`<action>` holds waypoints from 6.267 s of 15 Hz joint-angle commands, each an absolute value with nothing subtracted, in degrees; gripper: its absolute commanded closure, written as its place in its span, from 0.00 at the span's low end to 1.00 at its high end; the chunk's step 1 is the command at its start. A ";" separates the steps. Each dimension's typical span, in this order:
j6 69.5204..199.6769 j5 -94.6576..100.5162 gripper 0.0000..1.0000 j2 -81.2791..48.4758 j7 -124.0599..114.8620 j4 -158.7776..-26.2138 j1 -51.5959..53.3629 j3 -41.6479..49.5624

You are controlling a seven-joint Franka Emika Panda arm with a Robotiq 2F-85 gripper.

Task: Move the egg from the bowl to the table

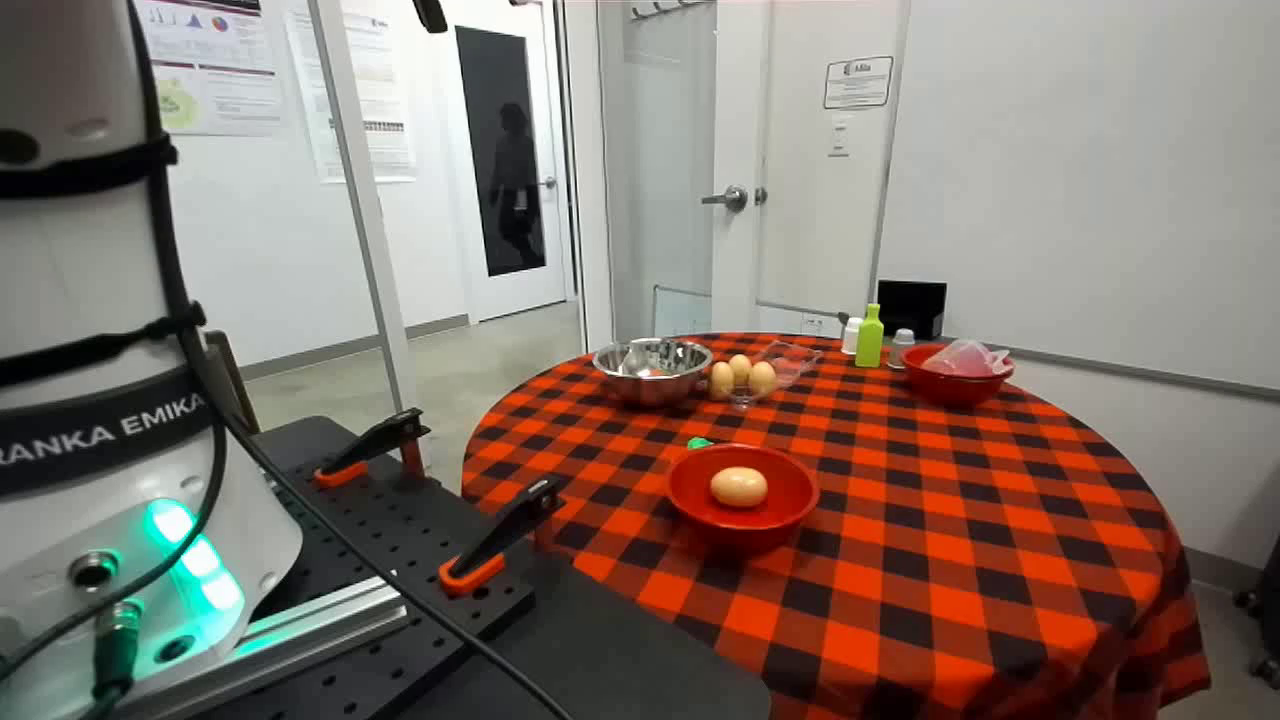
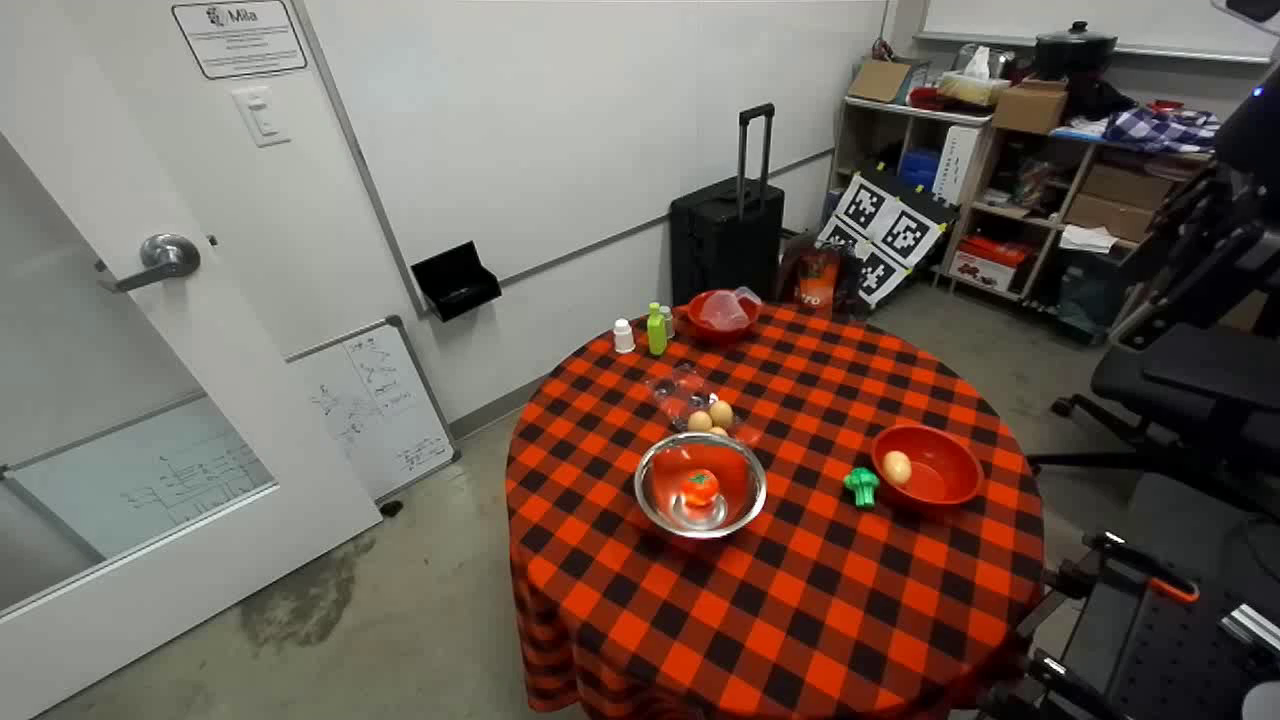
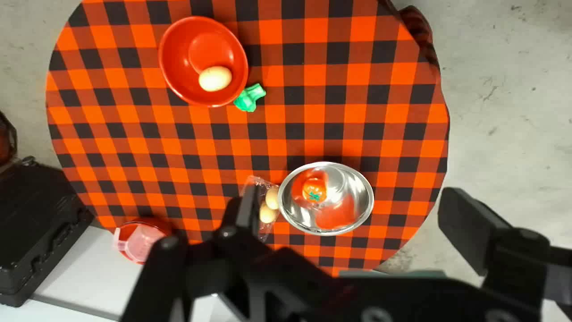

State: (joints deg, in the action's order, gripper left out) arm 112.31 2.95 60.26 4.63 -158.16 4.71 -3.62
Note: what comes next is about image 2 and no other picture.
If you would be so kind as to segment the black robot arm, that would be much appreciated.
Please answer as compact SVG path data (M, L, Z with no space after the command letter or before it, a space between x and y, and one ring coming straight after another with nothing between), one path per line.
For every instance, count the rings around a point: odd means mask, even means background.
M1280 720L1280 521L1145 475L1120 529L1049 571L1031 639L1077 602L1060 654L1022 660L1005 720Z

